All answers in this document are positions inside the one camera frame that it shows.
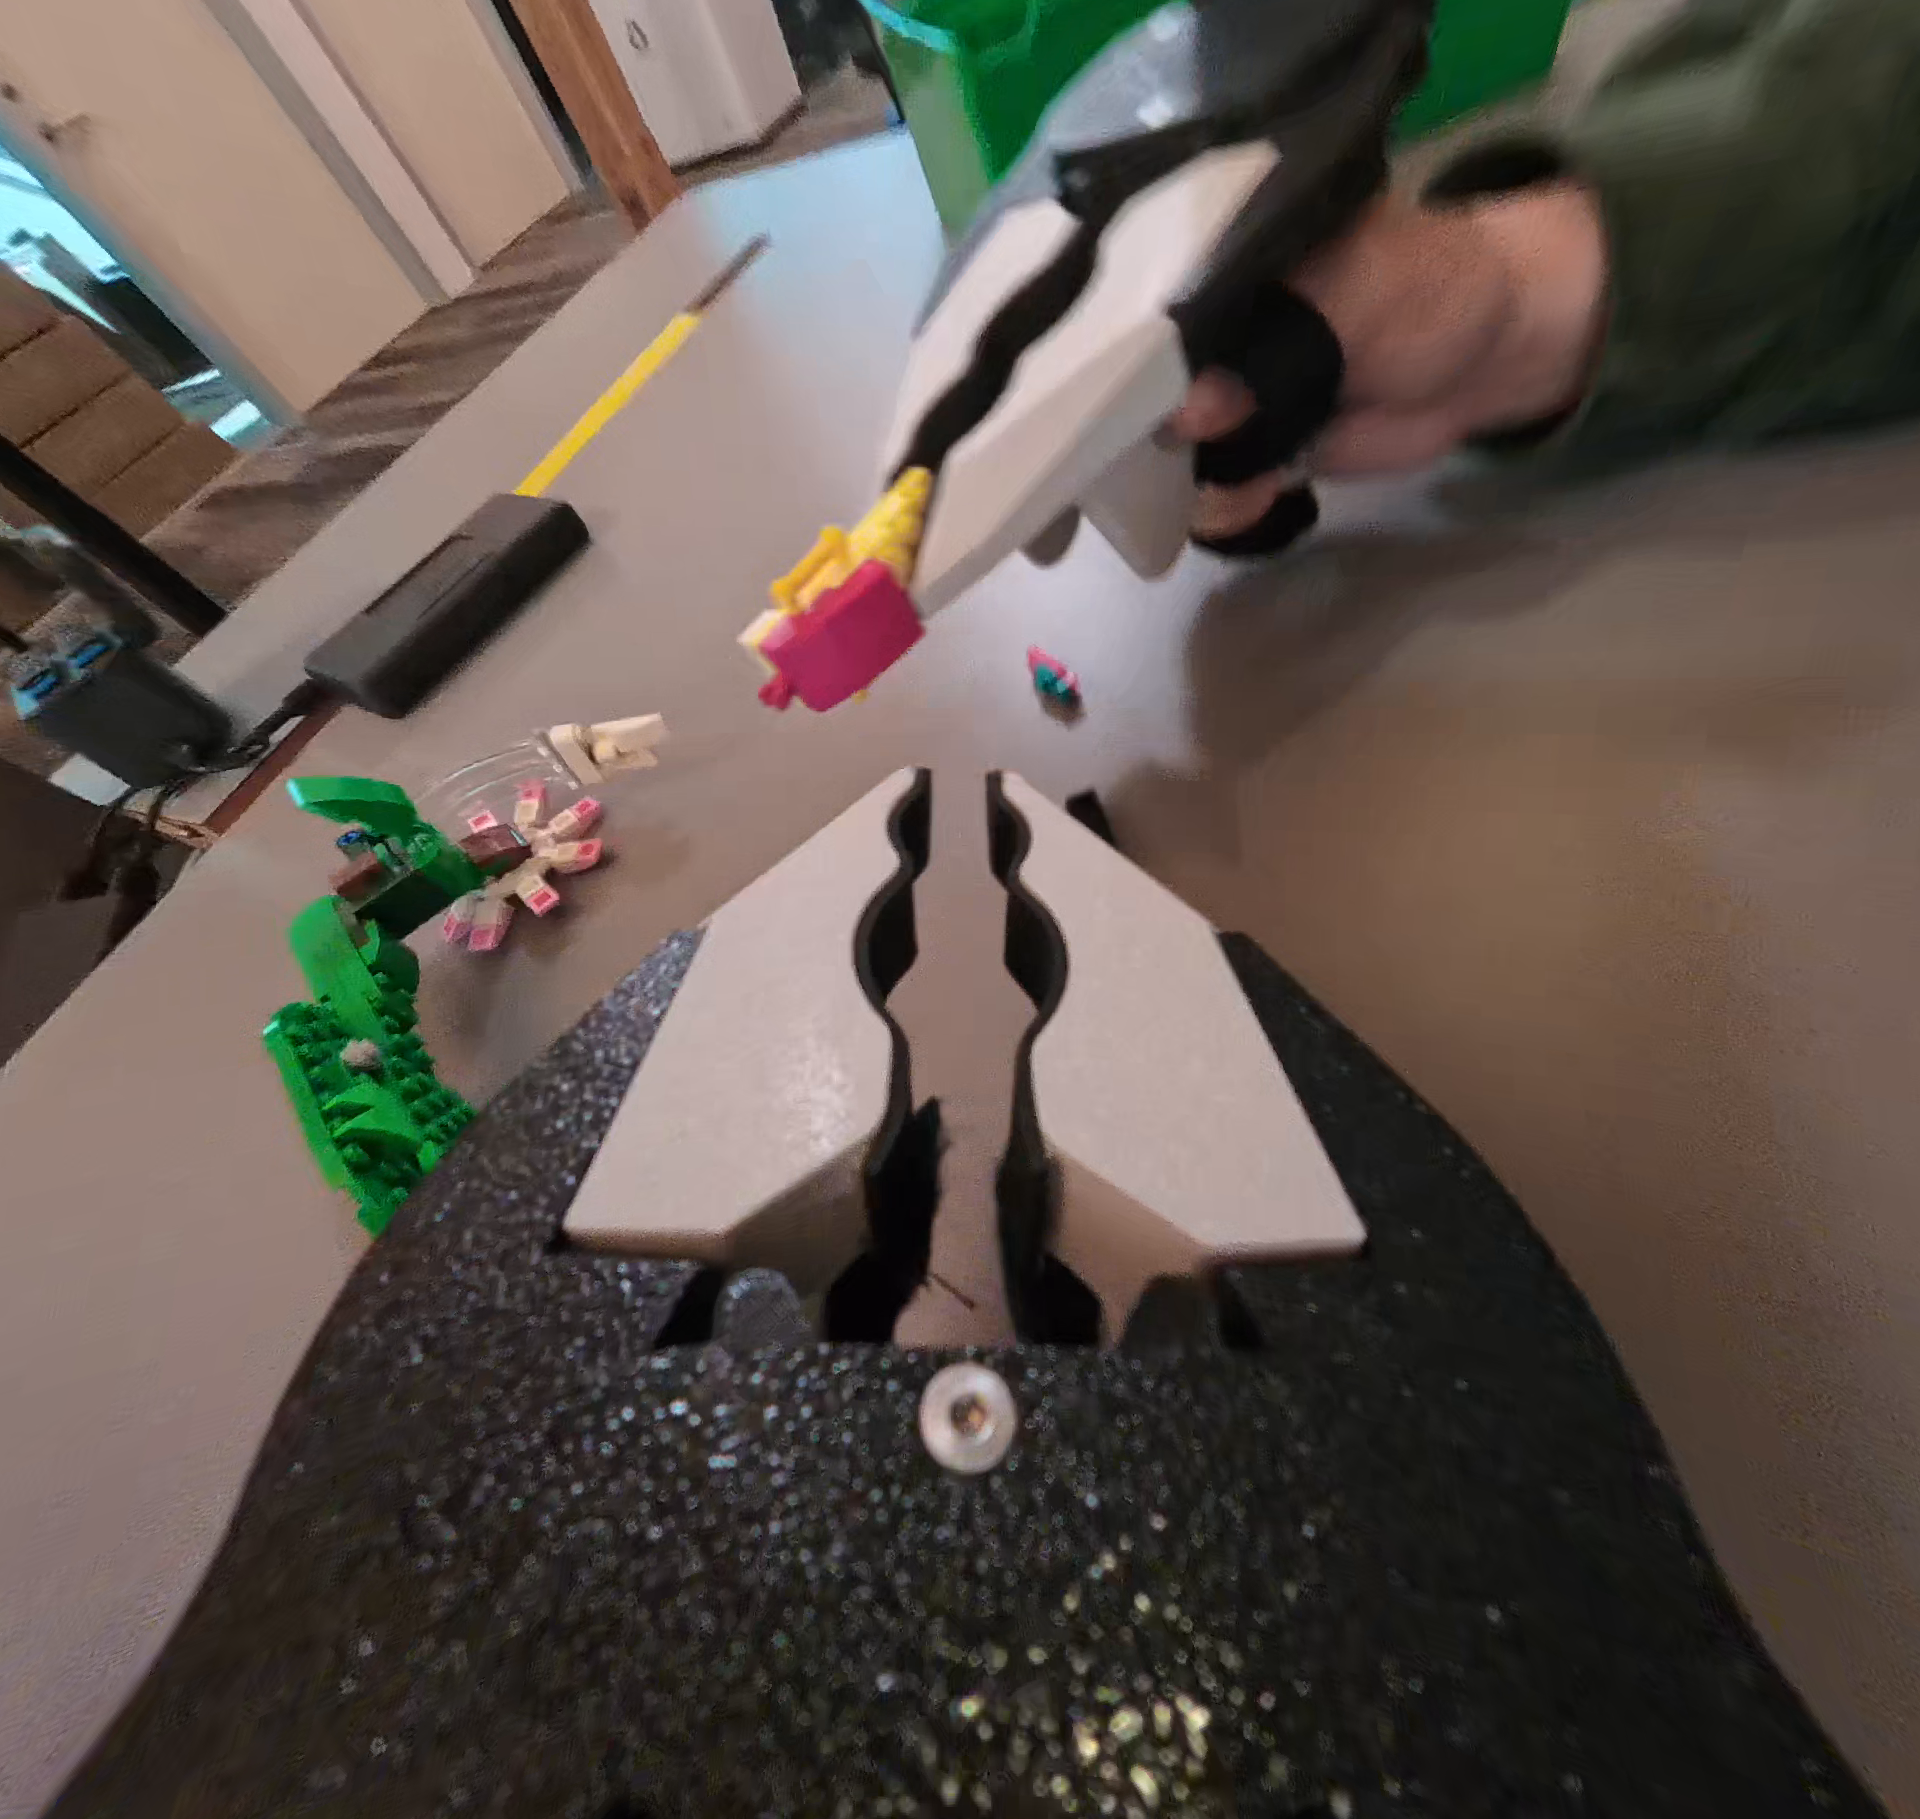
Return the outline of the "green lego plant build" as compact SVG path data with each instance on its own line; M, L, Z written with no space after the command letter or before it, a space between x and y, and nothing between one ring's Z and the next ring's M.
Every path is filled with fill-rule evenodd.
M474 1123L422 1035L408 939L483 887L413 798L374 777L295 777L291 802L340 829L333 887L288 928L304 994L263 1041L322 1180L383 1233Z

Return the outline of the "dark usb hub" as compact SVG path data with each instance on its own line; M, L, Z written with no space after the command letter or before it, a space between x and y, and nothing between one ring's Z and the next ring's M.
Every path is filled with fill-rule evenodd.
M30 731L132 790L198 774L237 733L223 703L107 627L13 654L6 688Z

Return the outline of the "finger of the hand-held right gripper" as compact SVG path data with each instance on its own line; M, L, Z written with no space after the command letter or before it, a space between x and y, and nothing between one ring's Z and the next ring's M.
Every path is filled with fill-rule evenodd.
M1023 199L982 216L951 253L931 294L922 323L906 342L893 415L882 438L882 471L899 472L912 460L925 419L980 360L987 327L1010 297L1038 273L1053 267L1082 223L1058 199Z
M1275 149L1213 149L1082 227L1038 275L1092 267L1066 311L996 382L991 327L975 371L931 410L932 494L912 584L936 616L1002 559L1088 523L1144 583L1167 577L1195 510L1188 447L1161 442L1182 405L1188 349L1173 314L1278 164ZM1013 320L1013 298L999 323Z

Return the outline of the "yellow tape strip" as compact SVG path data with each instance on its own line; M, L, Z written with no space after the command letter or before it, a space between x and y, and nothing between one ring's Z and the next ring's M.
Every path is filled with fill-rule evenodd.
M600 438L615 415L682 353L700 333L709 308L766 255L773 240L754 234L734 258L639 349L600 398L515 485L519 498L544 498L565 480L571 464Z

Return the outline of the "pink and white lego flower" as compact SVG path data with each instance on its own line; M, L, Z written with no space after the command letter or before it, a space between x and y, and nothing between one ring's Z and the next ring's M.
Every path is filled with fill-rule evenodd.
M588 874L606 858L602 802L588 793L558 793L549 779L519 779L500 800L462 807L454 825L461 851L482 883L443 915L446 946L495 954L519 911L550 915L561 879Z

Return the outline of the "black power adapter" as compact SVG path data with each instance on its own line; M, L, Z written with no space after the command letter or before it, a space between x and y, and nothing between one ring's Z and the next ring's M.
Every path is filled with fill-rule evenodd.
M304 658L322 693L408 716L589 542L561 498L495 494Z

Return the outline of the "white cabinet doors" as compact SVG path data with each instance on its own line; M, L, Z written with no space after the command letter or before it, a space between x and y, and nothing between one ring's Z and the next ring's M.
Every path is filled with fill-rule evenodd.
M6 155L261 414L585 188L492 0L4 0Z

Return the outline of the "wooden post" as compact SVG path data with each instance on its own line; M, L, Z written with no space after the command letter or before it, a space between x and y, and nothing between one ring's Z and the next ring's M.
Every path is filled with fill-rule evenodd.
M606 194L637 230L682 198L682 185L623 77L589 0L509 0L537 63L588 149Z

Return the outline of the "yellow and magenta lego piece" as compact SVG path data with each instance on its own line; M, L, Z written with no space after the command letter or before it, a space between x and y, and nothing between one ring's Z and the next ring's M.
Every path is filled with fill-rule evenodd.
M762 673L773 712L834 706L869 690L925 635L912 584L932 494L927 467L905 467L852 528L822 528L769 588L769 609L739 641Z

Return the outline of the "cardboard boxes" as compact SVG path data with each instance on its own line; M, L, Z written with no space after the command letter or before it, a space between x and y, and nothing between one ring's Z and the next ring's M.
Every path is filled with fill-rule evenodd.
M4 437L148 536L237 463L81 314L4 269Z

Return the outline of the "white lego hinge piece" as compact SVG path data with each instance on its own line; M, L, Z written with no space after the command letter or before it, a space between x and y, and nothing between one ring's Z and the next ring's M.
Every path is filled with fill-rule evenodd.
M576 784L595 788L657 766L667 728L660 712L648 712L623 720L561 723L545 728L544 737Z

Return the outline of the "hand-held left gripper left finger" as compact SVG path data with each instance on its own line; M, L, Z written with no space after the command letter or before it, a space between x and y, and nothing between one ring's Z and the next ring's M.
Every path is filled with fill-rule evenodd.
M888 774L705 923L565 1217L582 1249L845 1267L909 1105L931 771Z

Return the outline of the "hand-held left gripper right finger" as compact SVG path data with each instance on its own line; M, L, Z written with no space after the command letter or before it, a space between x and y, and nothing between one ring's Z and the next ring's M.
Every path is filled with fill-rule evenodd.
M1015 1318L1131 1318L1161 1282L1365 1249L1221 933L1013 771L986 779L1028 1019L996 1175Z

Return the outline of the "clear curved lego piece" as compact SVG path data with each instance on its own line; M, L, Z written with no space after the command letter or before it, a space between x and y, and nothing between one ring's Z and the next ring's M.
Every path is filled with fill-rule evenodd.
M550 736L534 733L430 781L419 793L419 813L452 836L474 829L478 818L515 823L524 798L535 798L540 815L550 815L582 793L585 784L565 763Z

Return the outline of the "person's right hand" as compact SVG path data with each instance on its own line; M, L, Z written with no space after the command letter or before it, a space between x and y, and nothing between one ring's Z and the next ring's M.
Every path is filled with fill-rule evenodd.
M1284 291L1338 342L1342 388L1278 467L1200 485L1193 541L1223 557L1282 545L1278 514L1321 480L1410 479L1566 415L1607 325L1609 242L1566 177L1451 204L1384 194Z

